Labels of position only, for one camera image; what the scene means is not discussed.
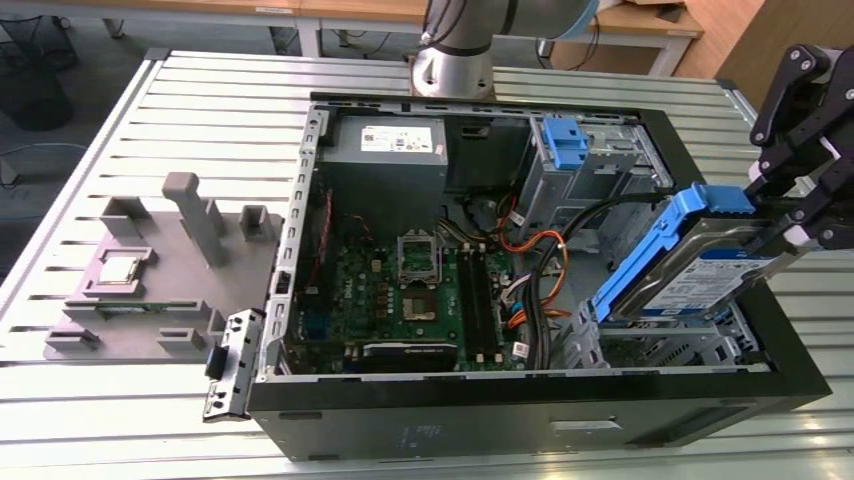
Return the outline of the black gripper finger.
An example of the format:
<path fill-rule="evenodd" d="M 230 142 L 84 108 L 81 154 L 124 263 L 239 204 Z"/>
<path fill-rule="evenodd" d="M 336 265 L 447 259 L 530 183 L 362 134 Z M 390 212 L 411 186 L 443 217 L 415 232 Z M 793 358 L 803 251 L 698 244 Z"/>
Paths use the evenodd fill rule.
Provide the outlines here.
<path fill-rule="evenodd" d="M 853 158 L 853 49 L 797 44 L 783 54 L 750 132 L 761 156 L 745 193 L 779 197 L 825 166 Z"/>
<path fill-rule="evenodd" d="M 757 277 L 771 278 L 810 252 L 851 249 L 853 154 L 845 153 L 810 193 L 751 240 L 750 253 L 773 258 Z"/>

